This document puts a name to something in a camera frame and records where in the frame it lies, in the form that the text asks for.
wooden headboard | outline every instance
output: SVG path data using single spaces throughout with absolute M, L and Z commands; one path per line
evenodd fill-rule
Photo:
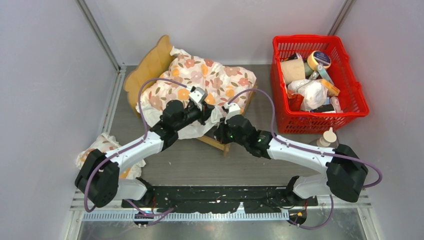
M 147 80 L 158 78 L 168 70 L 171 62 L 175 59 L 175 57 L 170 55 L 172 47 L 170 37 L 163 35 L 157 41 L 156 46 L 147 53 L 138 67 L 128 75 L 123 83 L 123 89 L 128 94 L 128 103 L 138 117 L 140 117 L 140 114 L 136 111 L 136 104 L 139 98 L 140 88 Z M 154 81 L 148 83 L 143 91 L 154 83 Z

gray wall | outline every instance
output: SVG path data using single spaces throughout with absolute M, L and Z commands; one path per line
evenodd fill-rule
M 158 39 L 223 64 L 272 61 L 277 35 L 330 30 L 343 0 L 87 0 L 114 55 L 138 65 Z
M 423 1 L 357 1 L 338 33 L 370 108 L 340 140 L 381 168 L 369 194 L 390 240 L 424 234 L 423 11 Z
M 0 7 L 0 233 L 57 240 L 115 70 L 73 0 Z

toy bed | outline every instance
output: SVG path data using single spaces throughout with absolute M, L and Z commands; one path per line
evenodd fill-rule
M 242 67 L 224 67 L 213 60 L 189 55 L 184 50 L 174 48 L 170 44 L 170 37 L 164 35 L 124 82 L 123 87 L 127 92 L 128 102 L 138 117 L 140 117 L 139 90 L 147 80 L 158 77 L 201 87 L 206 92 L 209 89 L 206 102 L 216 106 L 211 120 L 206 126 L 194 122 L 179 131 L 178 135 L 180 139 L 181 136 L 183 138 L 196 136 L 200 141 L 222 150 L 225 156 L 230 150 L 230 144 L 221 144 L 216 141 L 210 133 L 210 128 L 217 124 L 222 115 L 225 116 L 221 109 L 225 102 L 244 89 L 257 87 L 253 72 Z M 254 91 L 250 91 L 234 100 L 242 108 L 242 114 L 246 112 L 253 96 Z M 147 84 L 141 96 L 141 108 L 147 123 L 150 126 L 154 125 L 159 120 L 166 103 L 174 99 L 182 101 L 185 106 L 188 102 L 188 90 L 165 81 Z

floral pillow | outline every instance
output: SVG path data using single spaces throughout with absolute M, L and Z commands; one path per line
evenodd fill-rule
M 219 62 L 192 56 L 176 48 L 172 48 L 170 54 L 176 58 L 170 64 L 168 71 L 160 77 L 201 87 L 207 93 L 208 104 L 222 106 L 237 93 L 252 88 L 256 83 L 255 74 L 243 67 L 224 66 Z M 141 102 L 149 103 L 159 111 L 163 111 L 171 100 L 180 100 L 185 107 L 189 102 L 189 93 L 178 84 L 157 81 L 143 92 Z M 244 109 L 248 95 L 248 92 L 243 93 L 233 102 Z

red basket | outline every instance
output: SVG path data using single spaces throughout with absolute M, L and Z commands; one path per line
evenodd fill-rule
M 337 36 L 293 35 L 276 36 L 272 41 L 274 56 L 271 67 L 271 85 L 275 103 L 278 131 L 284 134 L 321 134 L 333 127 L 336 131 L 358 117 L 365 117 L 370 110 L 362 93 L 361 84 L 356 81 L 349 65 L 349 55 Z M 291 111 L 295 101 L 288 99 L 286 84 L 280 67 L 284 58 L 300 53 L 307 58 L 319 50 L 331 58 L 328 74 L 334 85 L 340 89 L 338 99 L 343 113 L 312 113 Z

